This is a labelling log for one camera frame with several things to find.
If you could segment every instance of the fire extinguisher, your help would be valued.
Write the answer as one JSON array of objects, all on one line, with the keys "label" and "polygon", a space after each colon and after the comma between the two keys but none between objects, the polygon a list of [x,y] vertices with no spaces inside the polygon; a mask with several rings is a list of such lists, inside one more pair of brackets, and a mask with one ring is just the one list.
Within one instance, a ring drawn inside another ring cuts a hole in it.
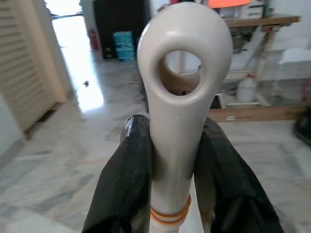
[{"label": "fire extinguisher", "polygon": [[97,42],[97,37],[96,37],[96,33],[95,30],[92,29],[89,31],[89,39],[91,42],[91,47],[93,50],[98,50],[98,42]]}]

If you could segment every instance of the wire cage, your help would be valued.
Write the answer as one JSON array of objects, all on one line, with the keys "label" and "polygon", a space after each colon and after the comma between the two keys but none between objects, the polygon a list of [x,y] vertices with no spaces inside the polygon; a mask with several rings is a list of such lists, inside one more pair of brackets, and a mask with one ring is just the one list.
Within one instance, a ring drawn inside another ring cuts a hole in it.
[{"label": "wire cage", "polygon": [[271,106],[311,103],[311,50],[286,50],[272,81],[259,82],[259,92]]}]

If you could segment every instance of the marble floor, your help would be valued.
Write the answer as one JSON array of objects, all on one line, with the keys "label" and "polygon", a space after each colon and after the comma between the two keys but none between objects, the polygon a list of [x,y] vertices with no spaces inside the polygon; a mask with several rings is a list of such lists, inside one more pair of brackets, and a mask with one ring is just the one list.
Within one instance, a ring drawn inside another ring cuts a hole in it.
[{"label": "marble floor", "polygon": [[[78,233],[124,121],[145,112],[135,63],[104,62],[87,46],[62,49],[75,95],[0,171],[0,233]],[[291,121],[222,123],[257,174],[287,233],[311,232],[311,148]],[[181,232],[201,233],[195,190]]]}]

